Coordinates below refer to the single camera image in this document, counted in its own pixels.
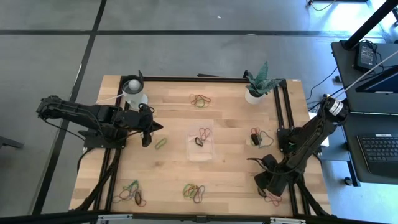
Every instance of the keyboard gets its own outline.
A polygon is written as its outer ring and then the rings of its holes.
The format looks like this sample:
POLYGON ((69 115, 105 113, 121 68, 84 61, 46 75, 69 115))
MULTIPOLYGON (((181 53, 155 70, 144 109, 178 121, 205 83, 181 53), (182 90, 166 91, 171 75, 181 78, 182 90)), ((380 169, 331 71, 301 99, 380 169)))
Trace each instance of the keyboard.
POLYGON ((398 177, 398 134, 370 134, 357 139, 370 173, 398 177))

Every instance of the computer monitor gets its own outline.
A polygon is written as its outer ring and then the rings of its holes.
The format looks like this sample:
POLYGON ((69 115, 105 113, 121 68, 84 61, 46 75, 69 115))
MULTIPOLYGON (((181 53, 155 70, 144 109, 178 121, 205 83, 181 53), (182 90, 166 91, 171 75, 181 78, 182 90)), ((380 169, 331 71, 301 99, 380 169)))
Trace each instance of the computer monitor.
POLYGON ((355 90, 365 93, 398 93, 398 67, 385 70, 382 74, 357 87, 355 90))

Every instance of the white pot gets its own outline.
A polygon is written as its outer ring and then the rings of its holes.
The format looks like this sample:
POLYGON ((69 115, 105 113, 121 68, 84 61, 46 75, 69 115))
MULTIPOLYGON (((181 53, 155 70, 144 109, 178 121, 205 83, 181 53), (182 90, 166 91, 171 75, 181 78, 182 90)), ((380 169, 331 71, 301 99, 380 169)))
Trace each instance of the white pot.
POLYGON ((246 101, 250 104, 259 104, 264 98, 264 94, 260 97, 254 97, 250 94, 249 90, 246 90, 246 94, 244 95, 246 101))

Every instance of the gray floor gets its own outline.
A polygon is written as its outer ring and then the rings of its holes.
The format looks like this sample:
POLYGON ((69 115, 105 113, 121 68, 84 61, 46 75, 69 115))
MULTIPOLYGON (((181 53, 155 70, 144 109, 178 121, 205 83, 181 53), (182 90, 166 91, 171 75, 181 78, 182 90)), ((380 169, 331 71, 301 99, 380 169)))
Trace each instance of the gray floor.
MULTIPOLYGON (((318 7, 326 3, 317 3, 318 7)), ((90 30, 100 1, 0 0, 0 29, 90 30)), ((305 1, 144 1, 108 0, 100 30, 284 30, 355 31, 379 6, 334 4, 316 12, 305 1)), ((382 27, 391 26, 383 21, 382 27)), ((377 26, 373 31, 379 32, 377 26)), ((393 37, 393 28, 388 30, 393 37)), ((241 77, 269 62, 270 77, 299 78, 305 94, 336 67, 330 43, 341 37, 239 35, 97 36, 77 102, 95 102, 102 76, 194 76, 197 73, 241 77)), ((25 142, 23 150, 0 151, 0 216, 30 212, 56 130, 37 119, 42 97, 69 97, 88 36, 0 35, 0 135, 25 142)), ((383 39, 374 38, 374 42, 383 39)), ((314 89, 312 99, 341 88, 332 80, 314 89)), ((71 131, 80 127, 70 125, 71 131)), ((82 142, 67 135, 44 206, 45 213, 68 209, 82 142)), ((398 187, 363 184, 347 187, 344 162, 323 166, 332 211, 342 218, 394 223, 398 187)), ((136 220, 140 223, 153 221, 136 220)))

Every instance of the potted plant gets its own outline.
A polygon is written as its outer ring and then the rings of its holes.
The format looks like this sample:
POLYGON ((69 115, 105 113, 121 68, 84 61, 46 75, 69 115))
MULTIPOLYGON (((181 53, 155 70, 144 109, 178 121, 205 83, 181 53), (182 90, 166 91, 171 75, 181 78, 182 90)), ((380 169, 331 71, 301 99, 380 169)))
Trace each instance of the potted plant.
POLYGON ((268 95, 271 89, 276 87, 283 78, 267 79, 268 76, 268 62, 265 62, 261 67, 257 77, 254 78, 253 75, 247 70, 244 72, 244 77, 249 80, 249 85, 246 86, 245 99, 250 104, 258 104, 265 95, 268 95))

